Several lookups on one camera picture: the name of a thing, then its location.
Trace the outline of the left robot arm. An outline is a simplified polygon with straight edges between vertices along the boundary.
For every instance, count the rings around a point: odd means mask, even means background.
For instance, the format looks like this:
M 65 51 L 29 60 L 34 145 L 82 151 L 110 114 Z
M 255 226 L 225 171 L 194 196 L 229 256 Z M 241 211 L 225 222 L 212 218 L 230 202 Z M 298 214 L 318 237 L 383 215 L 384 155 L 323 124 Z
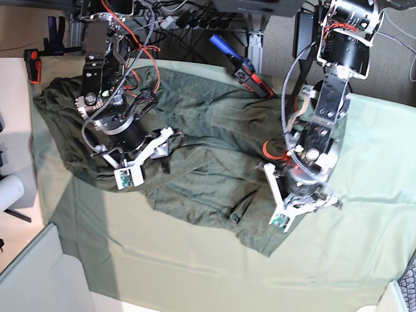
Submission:
M 296 58 L 307 53 L 326 71 L 322 83 L 306 93 L 306 103 L 290 117 L 286 116 L 286 96 L 281 96 L 282 135 L 290 161 L 280 174 L 284 188 L 278 194 L 309 202 L 319 199 L 328 189 L 342 144 L 332 132 L 348 111 L 348 82 L 351 78 L 368 77 L 370 48 L 388 7 L 407 10 L 415 3 L 325 1 L 315 9 L 314 40 Z M 309 102 L 315 104 L 313 115 L 301 131 L 295 131 L 294 123 Z

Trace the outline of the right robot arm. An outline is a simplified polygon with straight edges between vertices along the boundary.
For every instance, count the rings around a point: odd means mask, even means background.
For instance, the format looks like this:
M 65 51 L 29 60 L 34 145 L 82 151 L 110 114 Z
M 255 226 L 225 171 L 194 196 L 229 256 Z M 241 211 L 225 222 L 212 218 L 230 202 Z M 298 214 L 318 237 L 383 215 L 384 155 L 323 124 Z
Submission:
M 137 7 L 151 10 L 145 1 L 83 1 L 81 6 L 81 20 L 87 23 L 85 63 L 75 107 L 84 120 L 81 135 L 92 155 L 115 169 L 143 156 L 162 135 L 161 129 L 147 131 L 140 122 L 157 106 L 161 81 L 141 86 L 130 59 L 149 48 L 125 23 Z

